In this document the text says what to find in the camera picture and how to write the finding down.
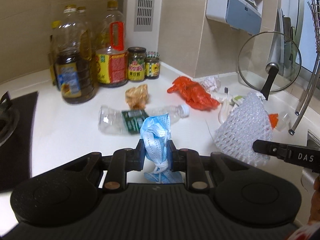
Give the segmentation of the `right hand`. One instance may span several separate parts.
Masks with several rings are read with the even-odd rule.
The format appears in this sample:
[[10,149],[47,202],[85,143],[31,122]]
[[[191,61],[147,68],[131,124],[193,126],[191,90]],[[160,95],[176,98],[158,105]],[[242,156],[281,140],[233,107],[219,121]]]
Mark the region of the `right hand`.
[[320,221],[320,191],[319,191],[319,178],[315,180],[313,185],[314,193],[311,198],[311,209],[308,223],[315,223]]

